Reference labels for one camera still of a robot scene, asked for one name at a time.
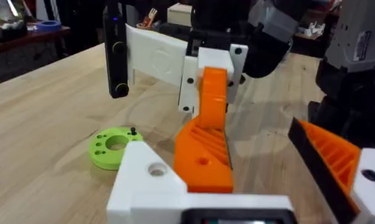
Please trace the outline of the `white orange left gripper right finger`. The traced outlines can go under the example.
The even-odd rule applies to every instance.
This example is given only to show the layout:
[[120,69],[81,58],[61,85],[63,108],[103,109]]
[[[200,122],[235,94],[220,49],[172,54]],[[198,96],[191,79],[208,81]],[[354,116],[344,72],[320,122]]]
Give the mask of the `white orange left gripper right finger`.
[[333,223],[375,224],[375,148],[293,118],[288,137],[331,211]]

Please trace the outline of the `white bare left gripper left finger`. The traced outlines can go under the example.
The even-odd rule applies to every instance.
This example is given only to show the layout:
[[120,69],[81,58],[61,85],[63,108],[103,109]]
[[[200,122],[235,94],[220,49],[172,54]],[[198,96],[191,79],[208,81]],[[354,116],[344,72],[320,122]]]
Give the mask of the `white bare left gripper left finger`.
[[143,141],[127,144],[107,204],[108,223],[180,223],[184,181]]

